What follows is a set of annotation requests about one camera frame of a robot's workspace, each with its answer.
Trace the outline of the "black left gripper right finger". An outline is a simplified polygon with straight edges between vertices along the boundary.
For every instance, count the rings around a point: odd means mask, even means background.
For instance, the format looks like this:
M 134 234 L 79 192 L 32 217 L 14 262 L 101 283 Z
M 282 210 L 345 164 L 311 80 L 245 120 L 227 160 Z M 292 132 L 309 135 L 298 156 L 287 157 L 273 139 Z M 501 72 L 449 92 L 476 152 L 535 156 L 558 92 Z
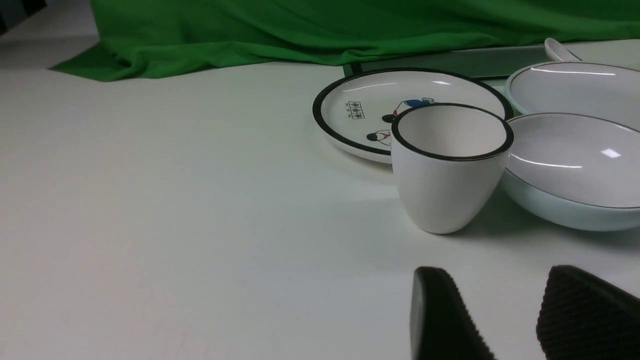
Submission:
M 535 333 L 547 360 L 637 360 L 640 300 L 576 266 L 555 265 Z

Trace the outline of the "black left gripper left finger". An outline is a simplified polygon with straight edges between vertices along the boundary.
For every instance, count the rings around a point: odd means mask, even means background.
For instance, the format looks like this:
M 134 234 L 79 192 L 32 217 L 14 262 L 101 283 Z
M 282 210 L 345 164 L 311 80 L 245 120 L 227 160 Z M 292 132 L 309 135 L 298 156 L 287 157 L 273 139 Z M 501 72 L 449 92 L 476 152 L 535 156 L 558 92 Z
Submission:
M 493 360 L 450 274 L 442 268 L 414 270 L 409 315 L 413 360 Z

